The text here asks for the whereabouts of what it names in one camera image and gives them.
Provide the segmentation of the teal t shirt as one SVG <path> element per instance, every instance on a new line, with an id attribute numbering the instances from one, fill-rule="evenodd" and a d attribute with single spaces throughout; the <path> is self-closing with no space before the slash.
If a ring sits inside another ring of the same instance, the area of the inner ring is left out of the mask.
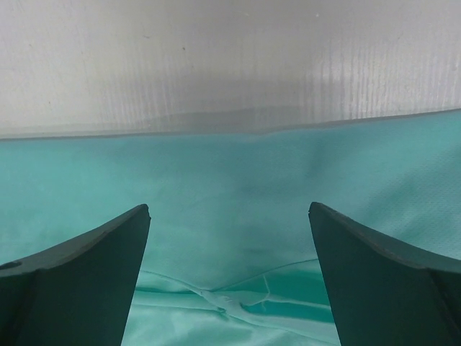
<path id="1" fill-rule="evenodd" d="M 337 345 L 313 202 L 458 258 L 460 113 L 1 143 L 2 262 L 148 206 L 125 345 Z"/>

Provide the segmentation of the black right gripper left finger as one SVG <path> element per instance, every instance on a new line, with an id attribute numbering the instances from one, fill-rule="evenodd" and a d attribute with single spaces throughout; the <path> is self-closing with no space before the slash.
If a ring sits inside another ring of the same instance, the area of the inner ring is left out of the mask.
<path id="1" fill-rule="evenodd" d="M 148 206 L 1 265 L 2 345 L 121 345 L 146 248 Z"/>

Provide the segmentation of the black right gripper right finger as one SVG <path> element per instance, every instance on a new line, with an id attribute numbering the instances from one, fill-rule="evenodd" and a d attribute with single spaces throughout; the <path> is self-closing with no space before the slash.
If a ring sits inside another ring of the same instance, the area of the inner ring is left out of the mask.
<path id="1" fill-rule="evenodd" d="M 309 221 L 342 345 L 459 345 L 460 261 L 312 203 Z"/>

